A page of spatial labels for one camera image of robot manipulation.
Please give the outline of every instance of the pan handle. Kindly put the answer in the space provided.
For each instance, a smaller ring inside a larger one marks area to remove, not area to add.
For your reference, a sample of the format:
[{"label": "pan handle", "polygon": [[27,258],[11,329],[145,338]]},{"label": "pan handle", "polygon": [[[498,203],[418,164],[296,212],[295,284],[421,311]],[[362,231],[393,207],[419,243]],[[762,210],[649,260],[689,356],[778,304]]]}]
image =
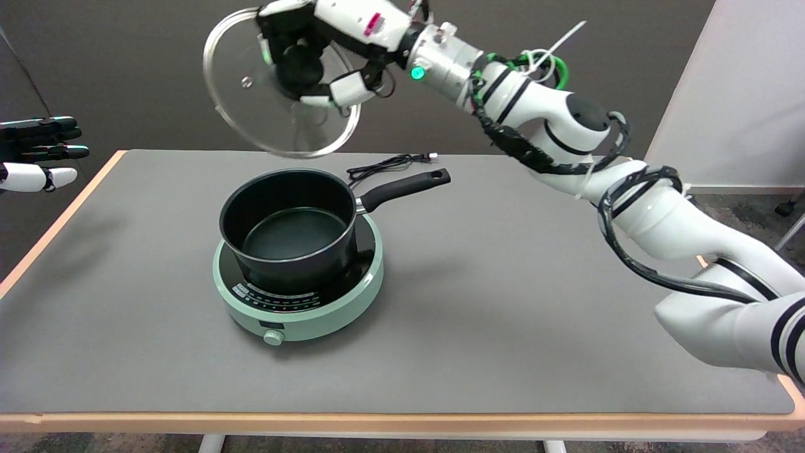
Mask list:
[{"label": "pan handle", "polygon": [[432,172],[420,173],[412,177],[379,185],[356,200],[357,213],[366,214],[372,212],[389,200],[433,189],[448,182],[450,182],[450,173],[446,168],[440,168]]}]

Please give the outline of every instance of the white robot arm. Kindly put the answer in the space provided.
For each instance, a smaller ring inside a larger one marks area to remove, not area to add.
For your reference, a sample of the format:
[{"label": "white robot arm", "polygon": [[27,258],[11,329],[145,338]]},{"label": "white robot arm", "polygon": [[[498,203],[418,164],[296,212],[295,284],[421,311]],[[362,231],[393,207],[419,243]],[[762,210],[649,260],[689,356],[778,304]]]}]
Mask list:
[{"label": "white robot arm", "polygon": [[80,136],[76,120],[68,116],[0,123],[0,193],[51,192],[75,181],[74,168],[37,163],[86,157],[87,147],[66,144]]},{"label": "white robot arm", "polygon": [[[420,8],[423,21],[413,15]],[[434,25],[427,0],[412,3],[408,14],[387,0],[278,0],[260,10],[257,22],[278,73],[287,66],[284,88],[302,102],[364,102],[388,64],[411,71],[418,83],[477,117],[493,143],[536,180],[597,206],[602,233],[621,261],[674,291],[654,312],[693,356],[803,382],[805,278],[764,244],[696,209],[673,168],[639,160],[613,164],[629,142],[629,124],[619,113],[541,85],[518,71],[523,57],[487,54],[456,37],[452,24]],[[331,41],[367,58],[369,69],[321,85],[317,72],[306,71]],[[535,118],[543,120],[539,130],[522,137],[516,128]],[[613,123],[620,128],[616,146],[596,161],[592,152]],[[716,259],[691,279],[665,276],[628,256],[613,224],[655,259]]]}]

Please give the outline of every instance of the black saucepan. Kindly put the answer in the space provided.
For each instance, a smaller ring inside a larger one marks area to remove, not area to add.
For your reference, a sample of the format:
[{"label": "black saucepan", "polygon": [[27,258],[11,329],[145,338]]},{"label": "black saucepan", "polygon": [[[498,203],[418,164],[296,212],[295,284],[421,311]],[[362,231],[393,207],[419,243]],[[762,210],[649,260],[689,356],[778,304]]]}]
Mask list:
[{"label": "black saucepan", "polygon": [[355,259],[355,220],[383,202],[450,182],[444,168],[380,185],[355,198],[340,178],[311,168],[245,183],[221,210],[221,235],[244,276],[280,294],[326,285]]}]

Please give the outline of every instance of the table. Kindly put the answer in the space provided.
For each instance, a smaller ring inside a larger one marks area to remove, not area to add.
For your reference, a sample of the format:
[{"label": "table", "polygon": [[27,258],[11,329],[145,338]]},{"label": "table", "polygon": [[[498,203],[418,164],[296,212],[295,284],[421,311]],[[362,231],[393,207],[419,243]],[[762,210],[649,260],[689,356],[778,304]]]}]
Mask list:
[{"label": "table", "polygon": [[[343,175],[382,157],[304,163]],[[294,164],[117,153],[0,284],[0,431],[725,441],[805,426],[787,378],[687,355],[651,314],[665,290],[617,262],[594,211],[504,156],[444,156],[450,185],[373,213],[376,302],[332,337],[266,352],[214,293],[217,211]],[[207,279],[211,293],[179,288]],[[279,377],[305,391],[265,385]]]}]

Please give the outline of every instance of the glass lid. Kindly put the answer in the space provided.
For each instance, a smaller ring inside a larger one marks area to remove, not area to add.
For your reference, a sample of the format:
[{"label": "glass lid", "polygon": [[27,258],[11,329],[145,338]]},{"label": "glass lid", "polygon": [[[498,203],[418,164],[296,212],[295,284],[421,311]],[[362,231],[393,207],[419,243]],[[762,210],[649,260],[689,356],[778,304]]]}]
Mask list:
[{"label": "glass lid", "polygon": [[[263,58],[257,11],[231,14],[207,38],[204,79],[216,111],[240,135],[270,153],[312,158],[336,151],[355,130],[360,105],[308,106],[284,96],[275,66]],[[335,44],[324,50],[321,62],[322,83],[353,70]]]}]

